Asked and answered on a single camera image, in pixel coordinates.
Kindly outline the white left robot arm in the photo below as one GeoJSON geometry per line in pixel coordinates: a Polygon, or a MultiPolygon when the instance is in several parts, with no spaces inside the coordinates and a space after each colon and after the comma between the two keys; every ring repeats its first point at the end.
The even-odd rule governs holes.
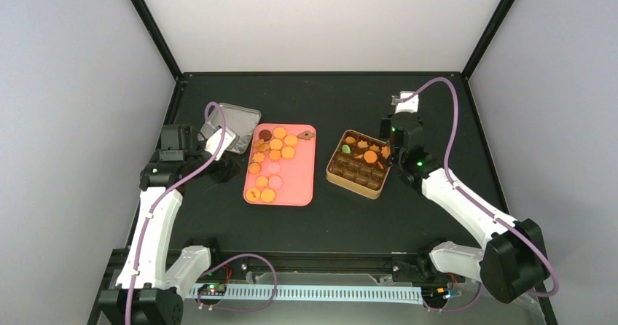
{"type": "Polygon", "coordinates": [[[140,175],[136,230],[115,284],[98,305],[111,324],[179,324],[184,300],[212,262],[213,246],[188,246],[168,267],[168,249],[181,188],[217,163],[236,134],[220,125],[205,141],[189,125],[166,125],[140,175]]]}

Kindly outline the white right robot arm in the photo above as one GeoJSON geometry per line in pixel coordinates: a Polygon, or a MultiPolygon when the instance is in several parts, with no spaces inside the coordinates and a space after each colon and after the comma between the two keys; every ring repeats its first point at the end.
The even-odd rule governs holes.
{"type": "Polygon", "coordinates": [[[449,213],[477,242],[475,247],[452,241],[430,246],[415,260],[422,279],[432,281],[442,273],[463,276],[479,281],[505,304],[524,293],[533,294],[547,279],[559,287],[540,226],[493,207],[427,152],[417,114],[401,111],[382,118],[380,137],[387,141],[387,162],[399,178],[449,213]]]}

